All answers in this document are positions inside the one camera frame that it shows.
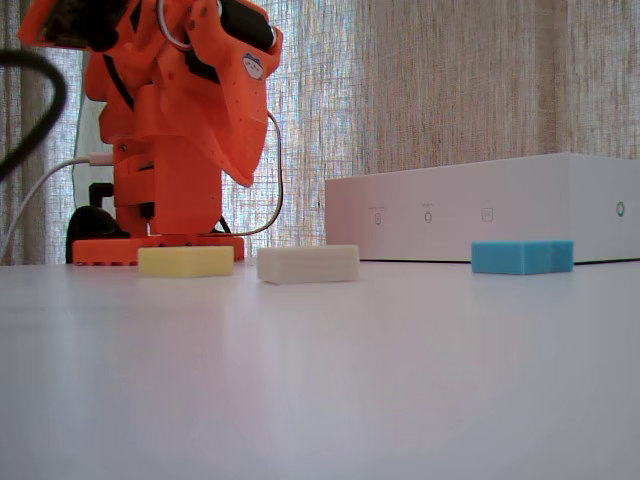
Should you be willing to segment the orange gripper black servo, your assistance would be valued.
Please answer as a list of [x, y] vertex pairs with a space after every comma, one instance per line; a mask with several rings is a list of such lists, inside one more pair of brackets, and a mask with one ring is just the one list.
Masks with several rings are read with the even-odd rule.
[[267, 130], [266, 79], [278, 68], [282, 32], [249, 1], [196, 1], [189, 8], [188, 71], [220, 84], [229, 132], [225, 171], [249, 187]]

